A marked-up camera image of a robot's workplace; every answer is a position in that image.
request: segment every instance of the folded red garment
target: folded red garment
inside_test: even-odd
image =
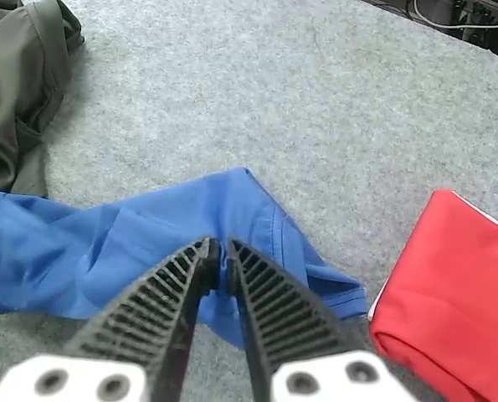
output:
[[[433,193],[377,302],[378,352],[447,400],[498,401],[498,223]]]

